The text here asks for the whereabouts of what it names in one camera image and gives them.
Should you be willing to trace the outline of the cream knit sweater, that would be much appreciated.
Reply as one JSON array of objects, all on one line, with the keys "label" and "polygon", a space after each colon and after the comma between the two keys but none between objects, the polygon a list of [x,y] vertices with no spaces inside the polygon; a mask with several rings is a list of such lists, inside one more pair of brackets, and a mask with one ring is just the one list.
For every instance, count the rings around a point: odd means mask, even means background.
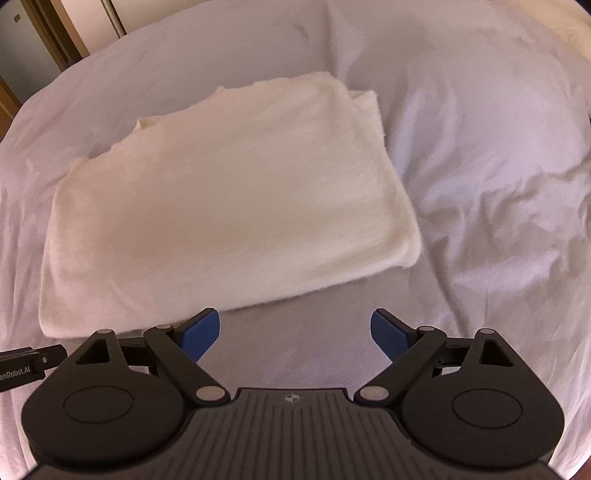
[{"label": "cream knit sweater", "polygon": [[52,202],[50,337],[176,323],[413,266],[378,98],[325,72],[216,90],[78,161]]}]

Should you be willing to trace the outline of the lavender bed sheet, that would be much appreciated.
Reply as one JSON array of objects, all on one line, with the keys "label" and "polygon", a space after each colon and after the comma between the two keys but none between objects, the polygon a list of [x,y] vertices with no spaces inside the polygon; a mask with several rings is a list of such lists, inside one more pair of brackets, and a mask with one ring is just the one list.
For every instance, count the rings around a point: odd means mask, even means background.
[{"label": "lavender bed sheet", "polygon": [[217,87],[315,71],[378,95],[421,258],[225,313],[202,366],[229,389],[356,390],[388,363],[369,335],[379,307],[451,336],[489,327],[560,402],[552,464],[573,476],[590,455],[590,64],[501,1],[211,1],[66,70],[1,144],[2,349],[49,342],[40,264],[75,160]]}]

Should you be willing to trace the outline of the wooden door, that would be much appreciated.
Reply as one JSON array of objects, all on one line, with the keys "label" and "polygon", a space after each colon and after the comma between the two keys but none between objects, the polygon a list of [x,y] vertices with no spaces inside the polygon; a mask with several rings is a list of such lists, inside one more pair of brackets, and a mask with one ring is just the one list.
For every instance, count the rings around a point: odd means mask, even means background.
[{"label": "wooden door", "polygon": [[1,132],[23,104],[88,55],[60,1],[1,3]]}]

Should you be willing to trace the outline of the white wardrobe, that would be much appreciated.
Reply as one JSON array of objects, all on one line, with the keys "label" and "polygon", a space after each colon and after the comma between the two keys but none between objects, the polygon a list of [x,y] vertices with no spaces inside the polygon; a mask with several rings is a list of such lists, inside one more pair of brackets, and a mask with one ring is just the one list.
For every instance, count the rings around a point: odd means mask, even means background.
[{"label": "white wardrobe", "polygon": [[62,1],[75,30],[90,52],[197,4],[199,1],[191,0]]}]

